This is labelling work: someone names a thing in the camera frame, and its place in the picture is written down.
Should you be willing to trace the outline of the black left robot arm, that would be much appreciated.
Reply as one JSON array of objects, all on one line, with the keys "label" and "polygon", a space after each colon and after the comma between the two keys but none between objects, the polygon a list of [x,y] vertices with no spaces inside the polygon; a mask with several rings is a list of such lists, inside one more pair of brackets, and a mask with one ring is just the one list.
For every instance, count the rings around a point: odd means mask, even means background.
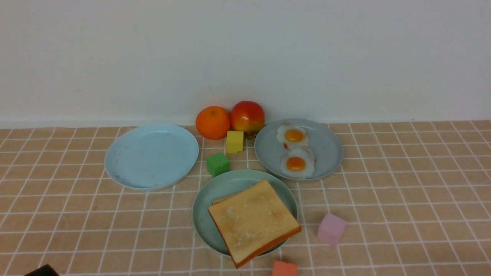
[{"label": "black left robot arm", "polygon": [[49,264],[43,265],[24,276],[60,276],[59,273]]}]

